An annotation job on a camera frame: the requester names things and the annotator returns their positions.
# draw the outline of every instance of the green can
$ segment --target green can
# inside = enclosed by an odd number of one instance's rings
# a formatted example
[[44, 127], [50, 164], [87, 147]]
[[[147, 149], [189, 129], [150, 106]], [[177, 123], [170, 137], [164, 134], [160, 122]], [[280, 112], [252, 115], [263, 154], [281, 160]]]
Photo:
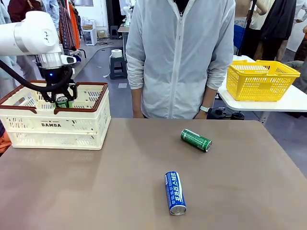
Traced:
[[181, 139], [205, 152], [208, 152], [212, 145], [211, 140], [208, 140], [188, 129], [184, 129], [181, 132]]
[[61, 96], [56, 99], [56, 108], [72, 108], [72, 102], [68, 101], [67, 97]]

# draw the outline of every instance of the black shirt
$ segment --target black shirt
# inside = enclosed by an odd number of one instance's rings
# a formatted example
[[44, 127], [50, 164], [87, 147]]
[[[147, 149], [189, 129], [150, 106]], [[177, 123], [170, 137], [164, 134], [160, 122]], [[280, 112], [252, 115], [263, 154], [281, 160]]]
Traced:
[[188, 5], [189, 0], [174, 0], [174, 2], [177, 4], [179, 12], [183, 13]]

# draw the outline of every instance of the yellow basket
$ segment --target yellow basket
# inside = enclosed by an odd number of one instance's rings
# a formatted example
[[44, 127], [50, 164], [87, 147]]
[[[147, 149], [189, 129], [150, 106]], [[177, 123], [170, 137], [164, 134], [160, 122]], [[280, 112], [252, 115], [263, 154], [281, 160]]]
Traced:
[[300, 73], [278, 61], [234, 61], [226, 88], [237, 101], [276, 102]]

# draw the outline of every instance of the hand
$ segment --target hand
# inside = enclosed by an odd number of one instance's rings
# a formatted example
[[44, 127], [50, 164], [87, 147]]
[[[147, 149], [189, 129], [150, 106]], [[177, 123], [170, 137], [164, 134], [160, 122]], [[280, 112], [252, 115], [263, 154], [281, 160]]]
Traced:
[[200, 111], [198, 112], [198, 114], [194, 117], [194, 119], [195, 119], [195, 120], [205, 120], [205, 119], [207, 119], [207, 115], [208, 115], [208, 114], [207, 114], [206, 112], [200, 110]]
[[133, 111], [133, 118], [144, 118], [144, 115], [141, 110]]

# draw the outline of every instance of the paper roll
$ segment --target paper roll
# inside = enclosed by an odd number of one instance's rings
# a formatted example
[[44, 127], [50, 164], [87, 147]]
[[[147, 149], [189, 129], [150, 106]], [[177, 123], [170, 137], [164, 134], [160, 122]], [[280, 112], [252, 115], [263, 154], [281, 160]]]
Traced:
[[111, 56], [113, 58], [121, 58], [123, 56], [123, 53], [122, 53], [121, 49], [113, 49]]

